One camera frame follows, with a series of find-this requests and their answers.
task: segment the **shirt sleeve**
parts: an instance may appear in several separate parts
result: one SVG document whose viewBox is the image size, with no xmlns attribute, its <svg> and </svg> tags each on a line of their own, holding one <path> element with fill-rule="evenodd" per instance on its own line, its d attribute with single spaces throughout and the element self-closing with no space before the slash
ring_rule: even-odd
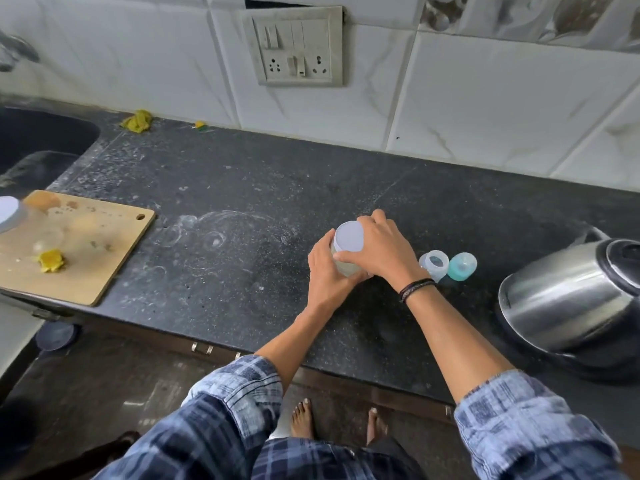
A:
<svg viewBox="0 0 640 480">
<path fill-rule="evenodd" d="M 197 382 L 98 479 L 248 479 L 276 428 L 282 383 L 273 364 L 247 355 Z"/>
<path fill-rule="evenodd" d="M 562 397 L 521 371 L 503 372 L 471 391 L 454 417 L 482 480 L 497 480 L 510 469 L 512 478 L 545 479 L 554 477 L 558 468 L 571 478 L 624 478 L 613 440 L 587 417 L 572 414 Z M 524 468 L 527 461 L 535 468 Z M 601 477 L 593 471 L 592 476 L 575 474 L 588 470 L 587 462 L 594 461 L 601 471 L 617 476 Z"/>
</svg>

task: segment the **white switch plate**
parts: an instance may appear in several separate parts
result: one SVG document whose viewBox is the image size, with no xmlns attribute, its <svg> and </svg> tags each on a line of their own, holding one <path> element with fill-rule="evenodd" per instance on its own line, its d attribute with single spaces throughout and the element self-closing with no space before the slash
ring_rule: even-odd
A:
<svg viewBox="0 0 640 480">
<path fill-rule="evenodd" d="M 243 24 L 258 84 L 342 85 L 342 6 L 247 10 Z"/>
</svg>

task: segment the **sink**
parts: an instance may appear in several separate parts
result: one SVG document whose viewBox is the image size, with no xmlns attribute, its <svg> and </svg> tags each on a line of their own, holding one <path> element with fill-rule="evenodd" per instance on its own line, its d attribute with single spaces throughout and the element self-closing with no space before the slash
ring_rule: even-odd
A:
<svg viewBox="0 0 640 480">
<path fill-rule="evenodd" d="M 98 139 L 89 121 L 0 107 L 0 195 L 23 198 L 44 189 Z"/>
</svg>

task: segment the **plaid shirt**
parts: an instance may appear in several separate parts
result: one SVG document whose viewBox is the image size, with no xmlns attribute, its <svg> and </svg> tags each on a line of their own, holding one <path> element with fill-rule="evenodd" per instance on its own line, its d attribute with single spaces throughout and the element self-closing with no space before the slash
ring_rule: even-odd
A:
<svg viewBox="0 0 640 480">
<path fill-rule="evenodd" d="M 96 478 L 411 478 L 398 460 L 366 448 L 268 440 L 281 403 L 273 364 L 244 356 L 197 382 L 180 409 Z M 523 372 L 504 372 L 476 388 L 457 407 L 455 419 L 482 480 L 626 478 L 612 439 Z"/>
</svg>

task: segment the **person's left hand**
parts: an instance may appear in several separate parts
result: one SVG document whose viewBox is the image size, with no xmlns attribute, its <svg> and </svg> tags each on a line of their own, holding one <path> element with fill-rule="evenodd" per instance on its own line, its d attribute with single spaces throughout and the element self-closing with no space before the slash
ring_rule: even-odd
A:
<svg viewBox="0 0 640 480">
<path fill-rule="evenodd" d="M 354 286 L 370 277 L 364 270 L 349 277 L 338 271 L 330 248 L 334 234 L 335 229 L 324 234 L 308 257 L 311 274 L 307 308 L 326 314 L 327 319 L 344 302 Z"/>
</svg>

